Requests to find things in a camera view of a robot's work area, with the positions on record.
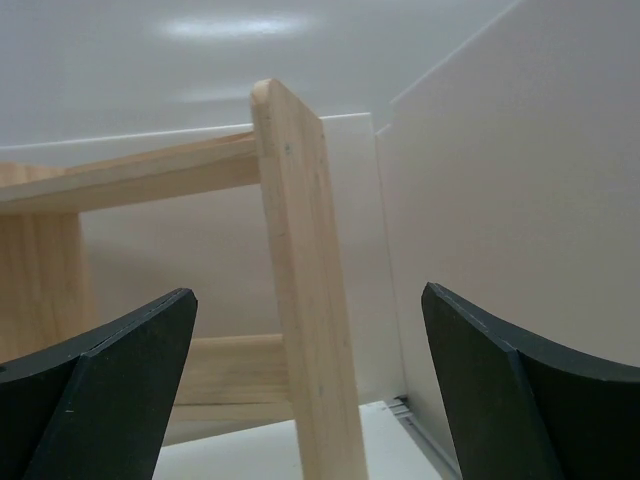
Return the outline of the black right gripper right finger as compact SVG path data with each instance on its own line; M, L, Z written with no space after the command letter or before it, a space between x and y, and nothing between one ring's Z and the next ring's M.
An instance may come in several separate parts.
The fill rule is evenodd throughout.
M429 283L422 312L465 479L636 479L639 370Z

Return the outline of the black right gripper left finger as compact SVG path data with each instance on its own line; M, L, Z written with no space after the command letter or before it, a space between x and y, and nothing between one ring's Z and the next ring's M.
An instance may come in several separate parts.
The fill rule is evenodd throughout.
M2 478L152 478L197 308L177 289L3 363Z

